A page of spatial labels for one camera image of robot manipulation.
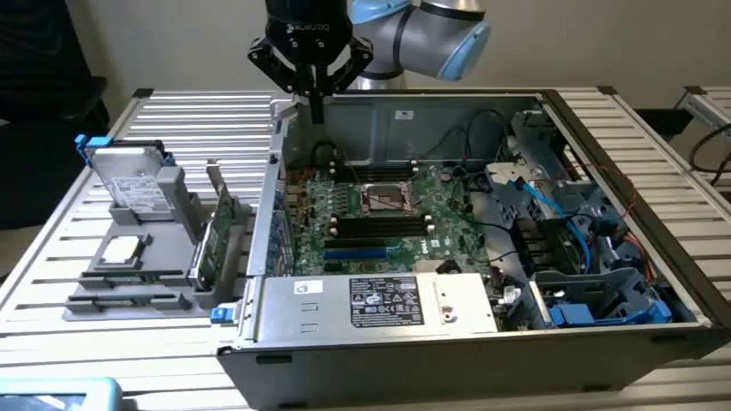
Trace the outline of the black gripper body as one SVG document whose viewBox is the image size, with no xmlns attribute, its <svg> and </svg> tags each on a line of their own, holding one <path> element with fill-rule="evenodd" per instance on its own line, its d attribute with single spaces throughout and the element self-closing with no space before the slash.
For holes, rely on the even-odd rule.
<svg viewBox="0 0 731 411">
<path fill-rule="evenodd" d="M 330 66 L 354 33 L 340 0 L 266 0 L 266 37 L 294 65 Z"/>
</svg>

